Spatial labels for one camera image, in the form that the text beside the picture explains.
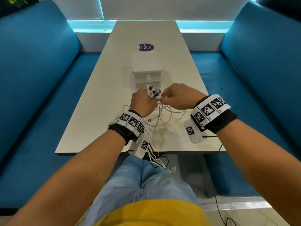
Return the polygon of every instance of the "blue leather cushion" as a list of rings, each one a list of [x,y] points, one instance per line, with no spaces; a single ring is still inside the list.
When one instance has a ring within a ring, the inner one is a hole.
[[[247,3],[221,50],[301,147],[301,23]]]
[[[51,0],[0,19],[0,163],[81,45]]]
[[[191,55],[209,94],[219,94],[240,120],[293,153],[220,53],[191,52]],[[217,194],[259,196],[227,153],[204,156]]]
[[[82,53],[29,127],[12,158],[2,164],[0,208],[20,208],[71,156],[55,149],[100,53]]]

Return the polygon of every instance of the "table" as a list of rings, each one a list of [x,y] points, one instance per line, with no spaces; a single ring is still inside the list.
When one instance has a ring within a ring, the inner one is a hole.
[[[100,55],[92,75],[73,112],[55,151],[58,155],[75,155],[107,130],[107,125],[122,114],[136,91],[132,79],[131,54],[139,44],[154,46],[162,60],[161,89],[172,83],[185,83],[208,94],[186,43],[175,21],[118,21]],[[216,152],[221,146],[218,138],[207,138],[199,144],[189,140],[183,122],[190,118],[186,112],[181,120],[173,114],[167,125],[151,132],[161,152]],[[131,144],[122,152],[128,151]]]

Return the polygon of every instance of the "qr code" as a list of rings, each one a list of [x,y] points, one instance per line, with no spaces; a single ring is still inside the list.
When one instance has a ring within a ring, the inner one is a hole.
[[[138,120],[135,119],[135,118],[133,118],[133,117],[131,117],[130,121],[128,122],[128,124],[132,125],[133,127],[136,127],[137,124],[138,124]]]
[[[186,128],[186,130],[187,130],[188,135],[193,135],[194,134],[194,131],[193,131],[192,127],[188,127],[188,128]]]
[[[130,115],[124,113],[124,114],[121,115],[121,117],[119,119],[123,120],[123,121],[127,121],[129,118],[130,118]]]
[[[201,108],[201,110],[206,116],[209,116],[215,111],[209,104],[205,105],[203,108]]]
[[[219,99],[223,104],[227,104],[222,98],[217,98]]]
[[[201,123],[203,120],[205,120],[205,117],[204,117],[200,112],[197,112],[197,113],[194,115],[194,118],[195,118],[199,123]]]
[[[143,129],[144,129],[144,126],[143,126],[143,124],[140,123],[137,127],[137,131],[141,133]]]
[[[143,143],[142,143],[141,148],[143,148],[143,149],[146,150],[147,147],[148,147],[148,142],[146,142],[146,141],[144,140]]]
[[[219,99],[215,98],[212,102],[210,102],[216,109],[219,109],[224,105]]]

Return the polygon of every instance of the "person's right hand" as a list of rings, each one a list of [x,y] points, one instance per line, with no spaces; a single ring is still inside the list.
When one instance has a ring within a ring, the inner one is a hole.
[[[173,83],[163,91],[161,96],[163,97],[160,100],[162,104],[178,110],[186,110],[193,108],[206,95],[183,83]]]

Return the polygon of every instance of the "purple sticker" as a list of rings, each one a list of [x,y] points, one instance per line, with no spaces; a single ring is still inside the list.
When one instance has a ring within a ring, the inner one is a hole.
[[[153,50],[153,45],[151,44],[139,44],[139,51],[151,51]]]

